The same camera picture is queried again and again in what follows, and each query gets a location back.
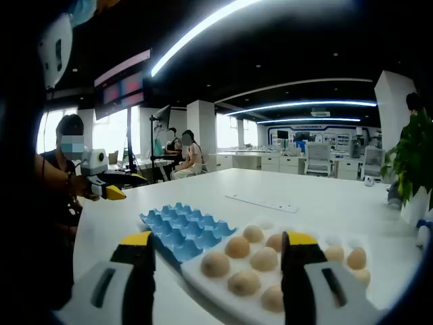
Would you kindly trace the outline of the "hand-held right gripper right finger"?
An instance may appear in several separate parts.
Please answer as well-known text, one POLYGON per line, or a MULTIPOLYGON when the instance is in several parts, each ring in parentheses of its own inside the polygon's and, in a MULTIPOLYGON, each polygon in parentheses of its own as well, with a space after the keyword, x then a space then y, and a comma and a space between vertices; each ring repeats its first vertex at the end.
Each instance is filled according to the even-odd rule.
POLYGON ((377 324, 383 316, 361 281, 308 234, 283 232, 281 272, 286 324, 377 324))

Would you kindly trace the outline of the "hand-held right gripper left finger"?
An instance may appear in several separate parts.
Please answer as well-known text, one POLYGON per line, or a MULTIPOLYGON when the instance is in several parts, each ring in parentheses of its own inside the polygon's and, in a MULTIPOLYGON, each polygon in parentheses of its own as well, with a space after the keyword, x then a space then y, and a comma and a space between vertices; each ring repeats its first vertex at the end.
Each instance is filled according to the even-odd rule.
POLYGON ((58 324, 151 324, 156 270, 150 231, 122 239, 109 261, 95 264, 55 311, 58 324))

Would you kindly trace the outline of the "person's left hand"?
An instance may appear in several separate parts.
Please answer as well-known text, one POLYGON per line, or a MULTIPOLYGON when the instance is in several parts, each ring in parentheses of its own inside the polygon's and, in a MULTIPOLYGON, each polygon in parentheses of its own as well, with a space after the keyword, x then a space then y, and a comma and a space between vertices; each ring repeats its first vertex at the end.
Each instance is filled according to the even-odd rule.
POLYGON ((76 176, 75 187, 77 196, 82 196, 92 201, 98 201, 100 199, 99 195, 92 192, 91 183, 85 176, 76 176))

